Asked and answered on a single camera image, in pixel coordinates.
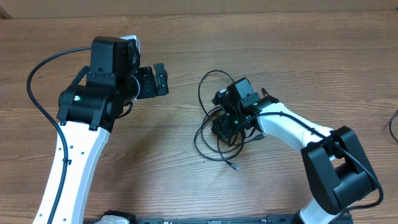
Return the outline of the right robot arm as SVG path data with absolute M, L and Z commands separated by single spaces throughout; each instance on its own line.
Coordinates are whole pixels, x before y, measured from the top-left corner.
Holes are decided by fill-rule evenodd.
M 228 144 L 255 129 L 280 139 L 302 156 L 313 199 L 293 215 L 269 215 L 268 223 L 352 223 L 349 211 L 380 183 L 355 132 L 317 125 L 290 111 L 277 98 L 260 96 L 242 78 L 215 93 L 223 114 L 212 131 Z

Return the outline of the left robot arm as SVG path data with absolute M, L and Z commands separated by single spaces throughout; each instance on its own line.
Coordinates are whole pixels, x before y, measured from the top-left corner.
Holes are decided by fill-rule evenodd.
M 91 183 L 114 122 L 129 114 L 135 100 L 169 92 L 161 63 L 141 67 L 139 38 L 95 37 L 84 66 L 61 92 L 52 118 L 32 93 L 36 107 L 57 131 L 57 145 L 45 192 L 34 223 L 83 223 Z

